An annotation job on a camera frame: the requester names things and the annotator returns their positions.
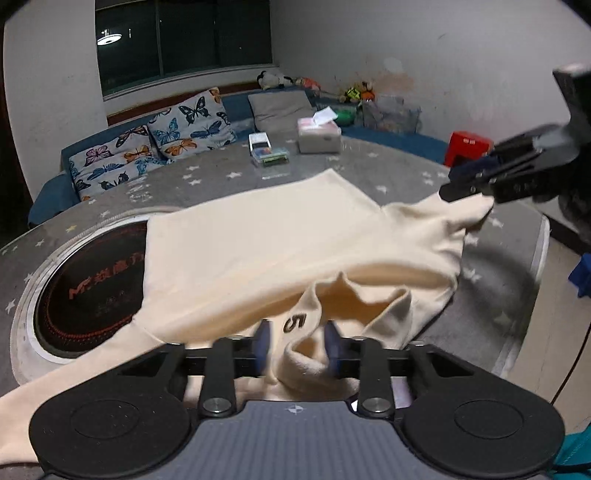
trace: gray table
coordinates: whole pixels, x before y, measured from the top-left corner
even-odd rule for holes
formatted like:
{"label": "gray table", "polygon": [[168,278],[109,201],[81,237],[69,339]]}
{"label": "gray table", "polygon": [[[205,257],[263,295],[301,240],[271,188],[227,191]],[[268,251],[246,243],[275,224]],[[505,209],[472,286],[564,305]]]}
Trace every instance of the gray table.
{"label": "gray table", "polygon": [[[105,192],[92,204],[78,204],[0,250],[0,394],[17,386],[9,355],[13,302],[18,304],[28,275],[76,235],[140,210],[188,207],[301,180],[327,168],[380,205],[421,200],[447,177],[447,169],[436,163],[360,140],[344,138],[340,155],[300,155],[295,134],[270,139],[290,150],[287,169],[261,173],[250,163],[248,146],[233,144],[160,168]],[[547,240],[547,221],[533,208],[522,203],[495,207],[482,230],[468,237],[453,300],[421,338],[501,374],[527,329]]]}

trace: plush toy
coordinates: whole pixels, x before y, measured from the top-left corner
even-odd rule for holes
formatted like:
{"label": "plush toy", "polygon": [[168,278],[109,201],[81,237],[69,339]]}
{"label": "plush toy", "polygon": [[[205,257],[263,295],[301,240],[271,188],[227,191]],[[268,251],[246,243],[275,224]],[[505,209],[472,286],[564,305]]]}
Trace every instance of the plush toy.
{"label": "plush toy", "polygon": [[315,95],[320,95],[320,84],[315,80],[306,77],[299,77],[296,78],[295,84],[299,87],[312,90]]}
{"label": "plush toy", "polygon": [[371,82],[355,82],[348,90],[339,89],[339,102],[359,103],[361,100],[375,100]]}
{"label": "plush toy", "polygon": [[263,90],[268,90],[269,88],[284,88],[286,85],[293,84],[291,78],[286,77],[282,73],[275,75],[266,70],[263,70],[256,80]]}
{"label": "plush toy", "polygon": [[371,101],[375,100],[373,89],[374,86],[371,82],[361,82],[361,99]]}

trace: clear plastic container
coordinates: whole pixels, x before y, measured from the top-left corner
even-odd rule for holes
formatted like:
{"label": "clear plastic container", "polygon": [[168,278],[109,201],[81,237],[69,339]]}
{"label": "clear plastic container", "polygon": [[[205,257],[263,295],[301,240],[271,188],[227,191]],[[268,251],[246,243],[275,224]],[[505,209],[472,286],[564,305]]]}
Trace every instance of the clear plastic container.
{"label": "clear plastic container", "polygon": [[363,102],[363,125],[374,130],[383,130],[397,134],[417,132],[419,106],[404,103],[402,97],[378,95],[374,102]]}

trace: small box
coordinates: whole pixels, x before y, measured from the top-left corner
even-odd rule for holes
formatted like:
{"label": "small box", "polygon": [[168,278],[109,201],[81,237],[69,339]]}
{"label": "small box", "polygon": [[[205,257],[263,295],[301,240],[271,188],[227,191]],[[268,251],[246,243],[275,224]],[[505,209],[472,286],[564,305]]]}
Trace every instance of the small box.
{"label": "small box", "polygon": [[334,121],[317,125],[312,118],[297,121],[301,153],[339,153],[340,128]]}

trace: stuffed toy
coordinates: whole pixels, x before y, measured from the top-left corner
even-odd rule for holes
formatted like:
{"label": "stuffed toy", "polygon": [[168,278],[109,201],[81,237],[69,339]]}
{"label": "stuffed toy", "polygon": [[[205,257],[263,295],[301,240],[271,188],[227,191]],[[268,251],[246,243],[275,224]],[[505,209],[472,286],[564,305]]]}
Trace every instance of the stuffed toy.
{"label": "stuffed toy", "polygon": [[317,96],[320,95],[320,84],[315,80],[306,77],[299,77],[296,78],[295,84],[298,87],[303,87],[312,90],[314,94]]}
{"label": "stuffed toy", "polygon": [[263,70],[256,78],[256,81],[263,90],[269,88],[284,88],[286,85],[292,85],[293,81],[290,77],[286,77],[282,73],[275,75],[274,73]]}

